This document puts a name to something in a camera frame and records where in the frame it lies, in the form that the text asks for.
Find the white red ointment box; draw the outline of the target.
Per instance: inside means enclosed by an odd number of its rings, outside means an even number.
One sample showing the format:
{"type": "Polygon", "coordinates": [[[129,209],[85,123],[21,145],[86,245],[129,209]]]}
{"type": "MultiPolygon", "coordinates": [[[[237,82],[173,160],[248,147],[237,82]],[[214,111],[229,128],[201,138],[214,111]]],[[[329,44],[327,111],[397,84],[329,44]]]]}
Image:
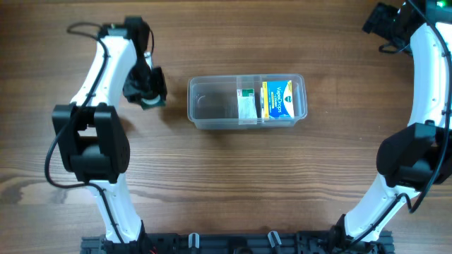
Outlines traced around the white red ointment box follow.
{"type": "Polygon", "coordinates": [[[239,125],[257,124],[257,110],[254,89],[237,90],[239,125]]]}

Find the blue VapoDrops box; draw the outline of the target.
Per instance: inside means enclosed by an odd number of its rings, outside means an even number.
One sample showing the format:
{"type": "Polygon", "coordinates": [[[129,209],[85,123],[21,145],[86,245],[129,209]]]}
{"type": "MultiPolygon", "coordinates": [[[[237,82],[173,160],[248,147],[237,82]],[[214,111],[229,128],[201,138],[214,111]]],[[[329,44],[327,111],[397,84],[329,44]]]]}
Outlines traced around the blue VapoDrops box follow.
{"type": "Polygon", "coordinates": [[[295,117],[291,80],[262,82],[261,115],[264,119],[295,117]]]}

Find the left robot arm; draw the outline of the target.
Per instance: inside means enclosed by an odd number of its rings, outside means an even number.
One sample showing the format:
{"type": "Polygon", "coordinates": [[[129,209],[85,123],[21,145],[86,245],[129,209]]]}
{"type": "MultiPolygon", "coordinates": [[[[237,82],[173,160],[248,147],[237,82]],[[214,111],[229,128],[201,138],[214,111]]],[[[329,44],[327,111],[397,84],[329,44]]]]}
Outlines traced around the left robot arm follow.
{"type": "Polygon", "coordinates": [[[87,188],[96,199],[106,233],[83,239],[82,253],[156,253],[131,202],[126,183],[130,144],[117,113],[121,96],[143,110],[166,104],[162,68],[153,66],[154,34],[140,16],[98,24],[94,35],[82,32],[83,25],[71,24],[66,31],[95,40],[95,58],[80,90],[52,112],[56,136],[44,161],[45,178],[65,187],[50,175],[58,149],[65,170],[76,176],[74,187],[87,188]]]}

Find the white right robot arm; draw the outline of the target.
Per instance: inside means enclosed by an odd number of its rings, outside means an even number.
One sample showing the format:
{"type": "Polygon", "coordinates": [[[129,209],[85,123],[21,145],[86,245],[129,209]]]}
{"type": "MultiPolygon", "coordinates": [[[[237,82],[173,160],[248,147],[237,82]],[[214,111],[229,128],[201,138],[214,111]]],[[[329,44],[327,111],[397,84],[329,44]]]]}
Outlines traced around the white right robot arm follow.
{"type": "Polygon", "coordinates": [[[328,232],[329,253],[370,251],[402,206],[415,213],[451,175],[451,2],[379,2],[362,29],[387,41],[379,52],[412,57],[412,110],[407,127],[381,143],[369,190],[328,232]]]}

